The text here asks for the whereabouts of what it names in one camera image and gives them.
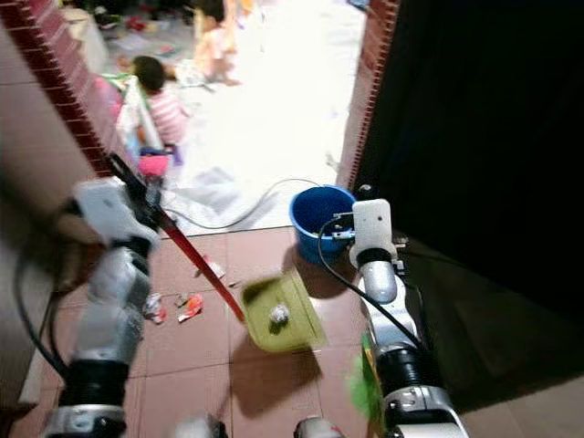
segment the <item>brick door frame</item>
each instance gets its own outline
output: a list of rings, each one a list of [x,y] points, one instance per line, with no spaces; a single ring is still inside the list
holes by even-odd
[[[337,185],[354,188],[389,58],[401,0],[371,0],[345,128]]]

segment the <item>white floor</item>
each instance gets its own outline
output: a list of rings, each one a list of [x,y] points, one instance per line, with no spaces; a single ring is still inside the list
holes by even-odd
[[[340,157],[364,23],[344,0],[257,7],[237,33],[231,76],[242,85],[217,85],[215,93],[177,89],[193,117],[184,163],[167,175],[165,207],[221,226],[278,180],[333,184],[327,156]],[[289,225],[291,198],[310,186],[279,184],[248,219],[215,232]],[[213,232],[176,217],[188,235]]]

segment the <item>wall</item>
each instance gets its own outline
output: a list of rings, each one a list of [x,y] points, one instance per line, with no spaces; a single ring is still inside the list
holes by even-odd
[[[90,167],[110,175],[105,155],[122,154],[123,145],[56,2],[0,0],[0,19]]]
[[[77,181],[96,173],[0,22],[2,180],[36,214],[46,214]]]
[[[0,192],[0,413],[14,409],[21,390],[34,347],[25,333],[16,313],[13,299],[13,275],[16,258],[21,251],[33,223],[28,214],[13,199]],[[38,240],[36,251],[29,259],[24,276],[23,292],[29,316],[40,327],[52,289],[50,261],[51,242]]]

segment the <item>red broom handle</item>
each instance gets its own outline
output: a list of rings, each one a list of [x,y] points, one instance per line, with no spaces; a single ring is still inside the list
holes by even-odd
[[[219,295],[221,295],[227,305],[234,311],[239,322],[243,323],[245,321],[244,312],[239,307],[231,293],[225,288],[219,277],[213,272],[211,267],[207,265],[204,258],[194,248],[193,244],[189,242],[189,239],[186,238],[183,232],[179,230],[178,226],[176,226],[168,214],[160,212],[160,215],[162,229],[173,240],[173,242],[182,249],[184,254],[189,257],[189,260],[191,260],[193,264],[203,272],[203,275],[211,282],[215,290],[219,292]]]

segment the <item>red brick wall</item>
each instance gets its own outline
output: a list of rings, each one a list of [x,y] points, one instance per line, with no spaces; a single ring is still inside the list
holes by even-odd
[[[91,167],[110,175],[104,153],[123,145],[56,2],[0,0],[0,18]]]
[[[337,185],[353,188],[390,52],[401,0],[371,0],[345,129]]]

